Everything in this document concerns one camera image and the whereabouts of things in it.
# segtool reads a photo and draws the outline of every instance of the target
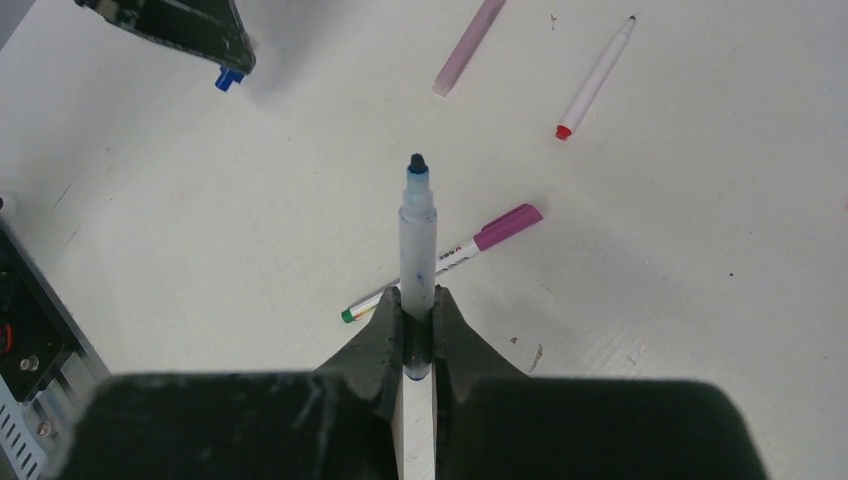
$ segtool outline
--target purple marker cap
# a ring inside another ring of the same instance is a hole
[[[481,252],[488,250],[541,220],[542,214],[539,210],[525,203],[483,227],[480,233],[474,235],[474,243]]]

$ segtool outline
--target black marker tip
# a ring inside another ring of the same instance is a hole
[[[427,164],[424,163],[424,157],[420,153],[412,156],[412,160],[409,162],[409,171],[411,173],[424,173],[427,171]]]

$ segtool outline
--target pink marker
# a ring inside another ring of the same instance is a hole
[[[471,24],[468,25],[465,33],[462,34],[462,38],[459,39],[459,43],[453,49],[453,53],[448,57],[448,61],[445,62],[445,66],[442,67],[442,71],[439,72],[439,76],[436,77],[436,82],[433,84],[434,92],[444,97],[451,91],[504,3],[506,3],[506,0],[485,0],[483,2],[480,10],[477,11],[477,15],[474,15]]]
[[[480,233],[477,235],[439,255],[436,261],[436,275],[450,270],[480,252],[485,252],[541,220],[542,214],[536,207],[529,203],[525,203],[511,210],[509,213],[502,215],[497,220],[481,228]],[[345,323],[351,323],[371,313],[377,308],[377,304],[380,303],[380,297],[383,295],[383,291],[398,285],[400,285],[400,279],[380,287],[378,290],[353,302],[347,310],[342,312],[342,320]]]

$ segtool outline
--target white marker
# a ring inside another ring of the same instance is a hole
[[[436,207],[430,169],[419,154],[406,169],[400,217],[400,305],[412,318],[404,322],[404,371],[412,380],[430,372],[431,311],[436,297]]]
[[[439,255],[439,260],[436,262],[436,275],[450,270],[480,252],[485,252],[541,220],[542,214],[539,210],[528,203],[512,209],[501,215],[497,220],[489,222],[472,238]],[[347,310],[342,312],[342,320],[345,323],[351,323],[368,315],[377,308],[377,304],[380,303],[380,298],[383,296],[383,291],[399,284],[400,279],[397,279],[353,302]]]
[[[595,64],[595,68],[592,69],[592,72],[583,81],[583,85],[580,87],[574,100],[571,101],[571,105],[565,111],[565,115],[562,116],[559,125],[557,125],[556,137],[558,139],[567,139],[580,126],[583,116],[586,115],[586,112],[595,100],[595,95],[598,94],[607,75],[612,71],[612,67],[615,66],[615,62],[618,61],[621,52],[624,51],[624,47],[627,45],[627,39],[630,38],[630,32],[633,31],[634,25],[636,25],[636,17],[631,16],[624,22],[621,30],[612,37],[604,53],[601,54],[601,58],[598,59],[598,63]]]

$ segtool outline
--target blue plastic piece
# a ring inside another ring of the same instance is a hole
[[[232,85],[233,82],[241,83],[243,79],[243,73],[230,70],[227,67],[221,67],[221,75],[218,76],[218,80],[215,80],[215,86],[218,87],[218,90],[226,92],[230,89],[230,85]]]

